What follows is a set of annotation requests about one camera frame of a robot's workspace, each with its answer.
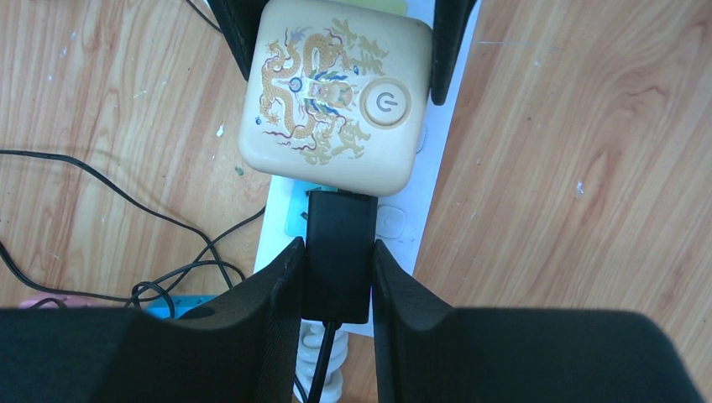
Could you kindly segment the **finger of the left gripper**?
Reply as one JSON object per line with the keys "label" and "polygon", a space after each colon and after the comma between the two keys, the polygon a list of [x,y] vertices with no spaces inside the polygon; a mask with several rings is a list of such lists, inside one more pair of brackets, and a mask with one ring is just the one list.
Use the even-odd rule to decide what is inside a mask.
{"label": "finger of the left gripper", "polygon": [[478,0],[435,0],[432,21],[430,94],[432,103],[447,101],[465,30]]}
{"label": "finger of the left gripper", "polygon": [[250,76],[261,15],[268,2],[268,0],[207,1],[246,81]]}

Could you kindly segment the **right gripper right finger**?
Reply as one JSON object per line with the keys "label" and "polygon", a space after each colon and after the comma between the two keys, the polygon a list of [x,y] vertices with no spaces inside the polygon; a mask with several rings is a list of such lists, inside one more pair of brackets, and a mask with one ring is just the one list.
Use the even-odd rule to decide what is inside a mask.
{"label": "right gripper right finger", "polygon": [[453,307],[373,255],[382,402],[700,402],[673,343],[632,311]]}

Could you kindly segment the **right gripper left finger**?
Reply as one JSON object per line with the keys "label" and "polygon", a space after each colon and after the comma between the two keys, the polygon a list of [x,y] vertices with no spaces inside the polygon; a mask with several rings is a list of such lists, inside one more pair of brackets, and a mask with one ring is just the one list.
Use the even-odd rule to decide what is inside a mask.
{"label": "right gripper left finger", "polygon": [[305,248],[178,319],[129,308],[4,309],[4,402],[288,402]]}

